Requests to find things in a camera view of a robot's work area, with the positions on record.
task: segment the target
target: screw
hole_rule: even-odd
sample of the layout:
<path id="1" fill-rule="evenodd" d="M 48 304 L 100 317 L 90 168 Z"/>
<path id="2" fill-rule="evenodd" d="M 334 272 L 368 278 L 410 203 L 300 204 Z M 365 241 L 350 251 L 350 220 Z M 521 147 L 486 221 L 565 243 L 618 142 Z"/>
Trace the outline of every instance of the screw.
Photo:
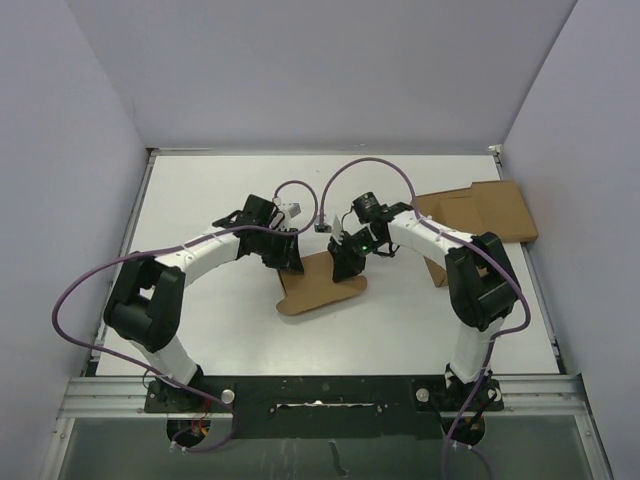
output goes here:
<path id="1" fill-rule="evenodd" d="M 495 396 L 496 397 L 495 398 L 496 402 L 499 402 L 500 400 L 502 400 L 502 392 L 500 390 L 498 390 L 497 388 L 496 389 L 490 388 L 487 391 L 487 395 L 488 395 L 489 398 L 493 398 Z"/>
<path id="2" fill-rule="evenodd" d="M 419 388 L 416 391 L 416 398 L 420 403 L 427 403 L 429 401 L 429 390 L 426 388 Z"/>
<path id="3" fill-rule="evenodd" d="M 220 395 L 220 400 L 222 400 L 222 403 L 224 403 L 225 405 L 229 405 L 235 398 L 236 394 L 233 392 L 233 390 L 229 390 L 228 388 L 226 390 L 223 390 L 222 394 Z"/>

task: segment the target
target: flat cardboard sheet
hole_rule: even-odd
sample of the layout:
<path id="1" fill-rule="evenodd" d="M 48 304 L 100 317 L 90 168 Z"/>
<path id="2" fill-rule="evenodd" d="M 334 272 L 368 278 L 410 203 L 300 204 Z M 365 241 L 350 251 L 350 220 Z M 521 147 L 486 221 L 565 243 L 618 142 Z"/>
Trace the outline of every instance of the flat cardboard sheet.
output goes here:
<path id="1" fill-rule="evenodd" d="M 358 276 L 333 283 L 333 260 L 329 252 L 302 258 L 304 275 L 278 271 L 285 298 L 276 308 L 283 315 L 303 312 L 360 295 L 367 288 L 367 279 Z"/>
<path id="2" fill-rule="evenodd" d="M 456 230 L 481 234 L 493 232 L 505 243 L 532 242 L 538 231 L 518 185 L 509 180 L 473 182 L 469 188 L 417 197 L 423 215 Z M 425 258 L 436 287 L 448 285 L 447 273 Z"/>

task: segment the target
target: cable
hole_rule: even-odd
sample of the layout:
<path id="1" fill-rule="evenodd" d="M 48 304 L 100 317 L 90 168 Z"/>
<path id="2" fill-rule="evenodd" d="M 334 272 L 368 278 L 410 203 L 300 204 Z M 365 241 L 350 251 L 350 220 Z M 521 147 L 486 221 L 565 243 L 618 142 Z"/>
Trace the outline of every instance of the cable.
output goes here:
<path id="1" fill-rule="evenodd" d="M 489 459 L 487 457 L 485 457 L 480 452 L 480 450 L 478 450 L 475 447 L 469 446 L 469 451 L 471 453 L 473 453 L 476 457 L 478 457 L 482 463 L 484 463 L 484 466 L 487 468 L 487 472 L 489 473 L 489 478 L 490 479 L 495 478 L 495 475 L 494 475 L 494 472 L 493 472 L 493 467 L 491 466 L 491 463 L 489 463 Z"/>
<path id="2" fill-rule="evenodd" d="M 347 215 L 349 215 L 351 212 L 353 212 L 353 207 L 351 207 L 351 210 L 345 213 L 340 219 L 340 226 L 342 227 L 343 230 L 344 230 L 344 219 L 347 218 Z"/>
<path id="3" fill-rule="evenodd" d="M 109 355 L 113 355 L 114 357 L 120 358 L 122 360 L 125 360 L 127 362 L 133 363 L 134 365 L 138 365 L 139 367 L 142 367 L 144 369 L 147 369 L 148 371 L 145 372 L 145 376 L 146 374 L 148 374 L 149 372 L 154 373 L 158 376 L 165 376 L 163 372 L 161 372 L 160 370 L 158 370 L 157 368 L 148 365 L 144 362 L 141 362 L 140 360 L 130 357 L 129 355 L 125 355 L 124 353 L 120 353 L 117 352 L 115 350 L 112 350 L 110 348 L 106 348 L 100 345 L 94 345 L 92 343 L 88 343 L 85 342 L 83 340 L 79 340 L 77 338 L 72 337 L 71 335 L 69 335 L 67 332 L 65 332 L 62 327 L 60 326 L 60 319 L 59 319 L 59 315 L 60 315 L 60 308 L 62 307 L 62 304 L 65 302 L 65 300 L 69 297 L 69 295 L 71 295 L 71 293 L 73 293 L 73 291 L 78 288 L 78 286 L 80 286 L 84 281 L 86 281 L 87 279 L 91 278 L 93 275 L 101 272 L 102 270 L 106 270 L 109 267 L 112 267 L 114 265 L 117 265 L 119 263 L 123 263 L 129 260 L 137 260 L 140 258 L 147 258 L 147 257 L 154 257 L 154 256 L 159 256 L 159 255 L 167 255 L 170 253 L 174 253 L 180 250 L 183 250 L 185 248 L 191 248 L 195 245 L 198 245 L 202 242 L 205 242 L 207 240 L 210 240 L 212 238 L 215 238 L 217 236 L 220 235 L 225 235 L 227 233 L 234 233 L 234 232 L 241 232 L 241 231 L 246 231 L 246 230 L 258 230 L 261 232 L 268 232 L 268 233 L 273 233 L 274 235 L 283 235 L 283 236 L 295 236 L 295 235 L 300 235 L 301 233 L 309 230 L 316 219 L 316 216 L 318 214 L 318 197 L 316 195 L 316 193 L 314 192 L 313 188 L 311 188 L 307 183 L 300 181 L 300 180 L 291 180 L 289 182 L 285 182 L 284 184 L 282 184 L 280 187 L 278 187 L 278 191 L 286 186 L 286 185 L 290 185 L 290 184 L 299 184 L 302 185 L 303 187 L 305 187 L 307 190 L 309 190 L 309 192 L 311 193 L 311 196 L 313 197 L 313 202 L 314 202 L 314 212 L 313 215 L 311 217 L 311 221 L 305 225 L 303 228 L 301 228 L 300 230 L 294 231 L 294 232 L 281 232 L 281 231 L 276 231 L 276 230 L 271 230 L 269 228 L 265 228 L 265 227 L 258 227 L 258 226 L 254 226 L 254 225 L 243 225 L 243 226 L 239 226 L 239 227 L 231 227 L 231 228 L 227 228 L 225 230 L 222 230 L 220 232 L 216 232 L 215 234 L 207 234 L 207 235 L 203 235 L 201 237 L 198 237 L 194 240 L 191 240 L 187 243 L 185 243 L 184 245 L 176 245 L 174 247 L 168 247 L 168 248 L 159 248 L 156 250 L 149 250 L 146 252 L 136 252 L 136 253 L 130 253 L 128 255 L 124 255 L 122 257 L 118 257 L 115 260 L 111 260 L 107 263 L 104 263 L 103 265 L 100 265 L 98 267 L 95 267 L 87 272 L 85 272 L 84 274 L 82 274 L 80 277 L 78 277 L 77 279 L 75 279 L 71 285 L 69 285 L 66 290 L 64 292 L 62 292 L 62 294 L 60 295 L 60 297 L 56 300 L 55 304 L 53 305 L 53 310 L 51 311 L 51 324 L 53 326 L 53 329 L 55 330 L 55 332 L 62 337 L 64 340 L 66 340 L 69 343 L 72 343 L 74 345 L 77 345 L 79 347 L 83 347 L 83 348 L 87 348 L 89 350 L 97 350 L 99 352 L 103 352 L 103 353 L 107 353 Z M 166 377 L 164 378 L 164 381 L 166 383 L 169 383 L 170 385 L 173 385 L 174 387 L 177 388 L 181 388 L 187 392 L 193 393 L 194 395 L 198 395 L 202 398 L 204 398 L 205 400 L 209 400 L 213 403 L 216 403 L 218 405 L 220 405 L 221 407 L 223 407 L 225 410 L 227 410 L 229 413 L 231 413 L 231 415 L 233 416 L 233 421 L 231 424 L 231 431 L 227 434 L 227 436 L 225 436 L 221 441 L 219 441 L 218 443 L 216 443 L 215 445 L 209 446 L 209 447 L 193 447 L 193 448 L 184 448 L 183 451 L 185 452 L 191 452 L 191 453 L 208 453 L 208 452 L 213 452 L 221 447 L 223 447 L 224 445 L 226 445 L 227 443 L 229 443 L 229 441 L 231 440 L 231 438 L 233 437 L 233 435 L 235 434 L 236 430 L 237 430 L 237 415 L 236 412 L 230 407 L 228 406 L 226 403 L 222 402 L 222 400 L 220 400 L 219 398 L 214 397 L 213 395 L 210 395 L 206 392 L 203 392 L 201 390 L 195 389 L 193 387 L 190 387 L 189 385 L 185 385 L 181 382 L 178 382 L 177 380 L 170 378 L 170 377 Z"/>
<path id="4" fill-rule="evenodd" d="M 491 355 L 493 353 L 493 348 L 494 348 L 494 345 L 495 345 L 495 341 L 496 341 L 496 339 L 498 339 L 499 337 L 501 337 L 503 335 L 508 335 L 510 333 L 521 332 L 522 330 L 527 328 L 529 326 L 529 324 L 531 323 L 531 308 L 529 307 L 529 303 L 527 302 L 526 298 L 524 297 L 524 294 L 522 293 L 522 290 L 520 289 L 520 286 L 518 285 L 518 283 L 513 278 L 511 278 L 511 276 L 498 264 L 498 262 L 496 262 L 493 258 L 491 258 L 490 255 L 488 255 L 487 253 L 485 253 L 484 251 L 482 251 L 480 248 L 476 247 L 472 243 L 469 243 L 469 242 L 461 240 L 461 239 L 459 239 L 457 237 L 454 237 L 453 235 L 450 235 L 447 232 L 440 231 L 439 228 L 431 225 L 422 216 L 422 214 L 420 213 L 420 211 L 418 210 L 418 207 L 416 205 L 416 203 L 417 203 L 416 202 L 416 192 L 415 192 L 415 189 L 413 188 L 413 184 L 411 183 L 411 180 L 409 180 L 409 177 L 407 176 L 407 174 L 404 173 L 400 169 L 400 167 L 398 167 L 397 165 L 395 165 L 394 163 L 392 163 L 392 162 L 390 162 L 388 160 L 384 160 L 382 158 L 376 158 L 376 157 L 363 157 L 363 158 L 359 158 L 357 160 L 353 160 L 353 161 L 347 163 L 346 165 L 344 165 L 343 167 L 341 167 L 340 169 L 338 169 L 338 171 L 336 171 L 336 173 L 334 173 L 333 176 L 329 179 L 329 181 L 327 182 L 327 184 L 324 187 L 324 190 L 322 191 L 322 197 L 320 199 L 320 211 L 318 213 L 318 218 L 320 220 L 320 223 L 322 223 L 324 221 L 324 203 L 325 203 L 325 199 L 326 199 L 326 196 L 327 196 L 327 191 L 329 190 L 329 187 L 331 186 L 331 184 L 338 177 L 338 175 L 340 175 L 342 172 L 344 172 L 347 168 L 352 167 L 353 165 L 357 165 L 358 163 L 363 163 L 363 162 L 382 163 L 384 165 L 387 165 L 387 166 L 393 168 L 396 172 L 398 172 L 400 174 L 400 176 L 404 179 L 405 183 L 407 184 L 407 187 L 409 188 L 409 193 L 411 194 L 411 206 L 413 207 L 413 210 L 415 212 L 416 218 L 419 219 L 420 223 L 422 225 L 424 225 L 425 227 L 427 227 L 428 229 L 430 229 L 431 231 L 434 231 L 434 232 L 442 235 L 443 238 L 446 238 L 447 240 L 450 240 L 452 242 L 455 242 L 455 243 L 457 243 L 459 245 L 462 245 L 462 246 L 468 248 L 472 252 L 474 252 L 477 255 L 479 255 L 480 257 L 482 257 L 485 261 L 487 261 L 489 263 L 489 265 L 491 265 L 500 274 L 500 276 L 502 276 L 502 278 L 504 278 L 505 281 L 511 286 L 511 288 L 514 290 L 516 296 L 518 297 L 518 299 L 522 303 L 522 307 L 524 309 L 524 317 L 525 318 L 524 318 L 524 322 L 522 322 L 522 324 L 520 324 L 517 327 L 512 327 L 512 328 L 507 328 L 507 329 L 504 329 L 504 330 L 500 330 L 500 331 L 494 333 L 489 339 L 489 348 L 487 349 L 487 354 L 485 356 L 484 361 L 482 362 L 482 367 L 480 369 L 480 373 L 478 375 L 478 379 L 474 383 L 473 388 L 471 389 L 471 393 L 469 393 L 469 396 L 467 397 L 467 399 L 462 404 L 462 407 L 460 408 L 460 411 L 458 412 L 458 414 L 456 415 L 453 423 L 451 424 L 451 427 L 449 428 L 449 431 L 446 434 L 445 441 L 444 441 L 444 444 L 442 446 L 442 455 L 441 455 L 441 459 L 440 459 L 440 470 L 441 470 L 441 474 L 442 474 L 442 479 L 446 480 L 446 477 L 447 477 L 447 474 L 446 474 L 446 461 L 447 461 L 447 454 L 448 454 L 448 451 L 449 451 L 448 446 L 451 443 L 451 436 L 453 435 L 453 432 L 455 431 L 456 427 L 460 423 L 460 420 L 462 419 L 462 416 L 463 416 L 464 412 L 469 407 L 469 405 L 471 404 L 471 402 L 475 398 L 476 394 L 478 393 L 478 390 L 480 389 L 480 385 L 482 384 L 482 382 L 484 380 L 484 374 L 486 373 L 487 367 L 488 367 L 489 362 L 491 360 Z"/>

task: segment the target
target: white table surface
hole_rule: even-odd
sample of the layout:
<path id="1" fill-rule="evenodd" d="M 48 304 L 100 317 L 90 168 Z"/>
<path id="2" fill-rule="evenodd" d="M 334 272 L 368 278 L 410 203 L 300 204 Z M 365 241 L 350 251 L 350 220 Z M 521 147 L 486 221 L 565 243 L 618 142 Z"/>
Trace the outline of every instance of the white table surface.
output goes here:
<path id="1" fill-rule="evenodd" d="M 354 156 L 160 156 L 151 174 L 132 250 L 183 243 L 212 221 L 242 208 L 253 193 L 271 198 L 289 179 L 311 184 L 318 196 L 331 174 Z M 490 156 L 384 156 L 397 163 L 425 194 L 499 179 Z M 326 212 L 349 210 L 353 199 L 373 191 L 384 203 L 409 201 L 406 185 L 390 168 L 361 164 L 334 182 Z M 285 202 L 299 202 L 301 227 L 313 212 L 302 187 L 283 190 Z M 358 227 L 353 215 L 347 229 Z M 300 238 L 302 256 L 326 249 L 329 237 L 312 230 Z M 531 303 L 530 327 L 497 341 L 492 368 L 498 374 L 558 373 L 524 255 L 518 244 L 506 250 Z M 435 288 L 422 257 L 401 248 L 393 259 L 367 258 L 367 290 L 359 297 L 295 317 L 276 311 L 282 289 L 275 271 L 250 256 L 221 266 L 190 286 L 178 335 L 206 374 L 382 375 L 441 374 L 458 332 L 446 288 Z M 518 303 L 504 328 L 523 321 Z M 143 360 L 115 331 L 105 346 Z M 98 375 L 140 375 L 139 367 L 102 355 Z"/>

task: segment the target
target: white cable clip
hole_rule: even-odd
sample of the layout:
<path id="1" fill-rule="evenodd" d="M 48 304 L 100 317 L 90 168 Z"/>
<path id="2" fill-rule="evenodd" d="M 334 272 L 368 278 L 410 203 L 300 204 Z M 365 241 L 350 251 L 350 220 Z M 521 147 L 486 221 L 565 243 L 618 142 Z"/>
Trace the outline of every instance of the white cable clip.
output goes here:
<path id="1" fill-rule="evenodd" d="M 193 252 L 193 250 L 191 250 L 191 248 L 187 247 L 186 243 L 183 243 L 180 246 L 185 252 L 187 252 L 190 255 L 190 256 L 187 256 L 187 260 L 195 260 L 197 258 L 197 255 Z"/>

